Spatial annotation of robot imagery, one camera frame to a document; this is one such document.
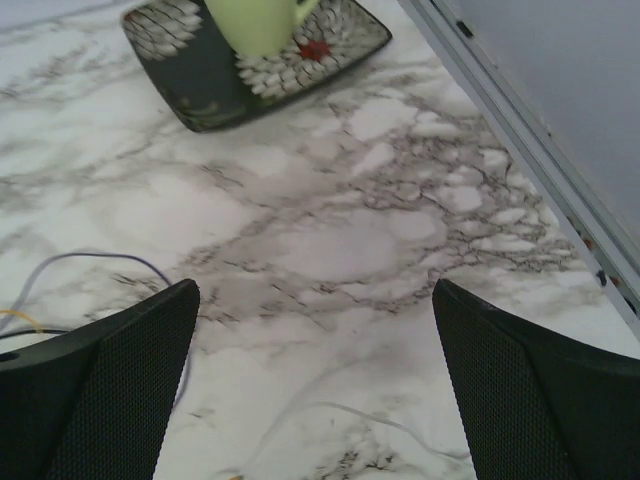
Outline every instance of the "white flower pattern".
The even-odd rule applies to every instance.
[[[141,57],[164,60],[195,38],[202,23],[199,11],[189,0],[158,0],[125,15],[122,25]]]
[[[353,1],[323,0],[280,54],[238,54],[236,66],[254,94],[280,99],[321,82],[388,39],[387,30]]]

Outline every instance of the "mug handle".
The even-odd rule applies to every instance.
[[[309,14],[313,11],[314,8],[320,3],[321,0],[306,0],[306,2],[302,4],[296,5],[296,26],[299,27],[304,23]]]

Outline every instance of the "yellow-green cup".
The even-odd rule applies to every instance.
[[[218,28],[236,52],[275,55],[291,40],[320,0],[205,0]]]

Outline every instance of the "black tray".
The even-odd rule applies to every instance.
[[[204,0],[156,0],[126,13],[122,27],[155,87],[194,132],[233,127],[287,105],[392,38],[353,0],[323,0],[272,57],[237,55]]]

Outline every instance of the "marble table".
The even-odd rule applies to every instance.
[[[263,120],[196,135],[119,29],[119,7],[0,36],[0,299],[37,263],[140,255],[202,291],[194,371],[156,479],[241,465],[300,389],[467,450],[430,292],[446,276],[513,313],[640,357],[640,346],[402,9],[381,54]],[[52,266],[26,306],[79,326],[162,288],[126,261]],[[19,346],[3,342],[8,350]],[[402,432],[295,415],[256,479],[469,479]]]

